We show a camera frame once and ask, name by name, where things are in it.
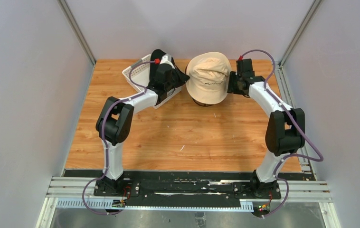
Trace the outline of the beige bucket hat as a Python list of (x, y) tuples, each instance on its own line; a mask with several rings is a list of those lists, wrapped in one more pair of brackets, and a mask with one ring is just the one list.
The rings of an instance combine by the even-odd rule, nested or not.
[(186, 67), (186, 74), (189, 76), (186, 89), (200, 103), (219, 104), (227, 96), (231, 71), (230, 61), (220, 52), (198, 55)]

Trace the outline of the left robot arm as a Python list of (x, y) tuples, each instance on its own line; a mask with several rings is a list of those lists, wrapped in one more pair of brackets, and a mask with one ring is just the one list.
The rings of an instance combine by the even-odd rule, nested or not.
[(126, 98), (107, 98), (96, 130), (104, 147), (104, 170), (100, 178), (106, 182), (106, 190), (112, 196), (123, 193), (123, 142), (127, 139), (133, 116), (149, 107), (163, 104), (189, 80), (176, 65), (160, 64), (150, 71), (150, 79), (142, 90)]

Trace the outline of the black hat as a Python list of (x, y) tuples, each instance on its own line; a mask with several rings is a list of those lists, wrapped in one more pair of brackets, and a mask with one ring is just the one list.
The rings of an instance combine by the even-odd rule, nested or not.
[(151, 54), (151, 61), (148, 87), (174, 85), (173, 57), (161, 49), (156, 49)]

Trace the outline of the white perforated plastic basket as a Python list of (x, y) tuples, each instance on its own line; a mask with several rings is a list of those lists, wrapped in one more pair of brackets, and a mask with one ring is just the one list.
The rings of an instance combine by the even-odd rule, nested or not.
[[(141, 66), (136, 67), (135, 70), (132, 71), (131, 76), (129, 76), (130, 71), (132, 67), (139, 63), (148, 62), (151, 60), (151, 54), (148, 54), (142, 58), (140, 58), (137, 62), (132, 64), (131, 66), (127, 67), (122, 71), (123, 76), (125, 77), (127, 83), (136, 91), (136, 93), (142, 92), (144, 89), (141, 86), (135, 85), (140, 84), (144, 87), (146, 87), (149, 83), (149, 74), (150, 74), (150, 65), (148, 64), (142, 64)], [(172, 99), (176, 94), (178, 94), (182, 90), (182, 87), (174, 88), (169, 91), (168, 97), (165, 98), (163, 101), (159, 102), (157, 105), (153, 106), (154, 109), (158, 109), (163, 104), (168, 102), (170, 99)]]

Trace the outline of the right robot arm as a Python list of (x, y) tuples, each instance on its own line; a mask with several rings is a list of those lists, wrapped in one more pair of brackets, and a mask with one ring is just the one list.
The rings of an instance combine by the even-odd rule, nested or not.
[(294, 109), (273, 93), (262, 76), (256, 76), (251, 59), (239, 58), (237, 69), (230, 73), (227, 92), (253, 99), (268, 116), (265, 133), (267, 152), (261, 165), (253, 172), (250, 192), (262, 198), (275, 183), (286, 156), (304, 146), (302, 134), (293, 125), (304, 130), (304, 111)]

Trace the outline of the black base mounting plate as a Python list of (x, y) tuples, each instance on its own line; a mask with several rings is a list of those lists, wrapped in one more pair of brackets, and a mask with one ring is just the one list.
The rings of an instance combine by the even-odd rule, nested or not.
[(279, 200), (282, 181), (259, 184), (254, 172), (125, 171), (97, 180), (91, 196), (126, 198), (126, 206), (229, 209), (241, 200)]

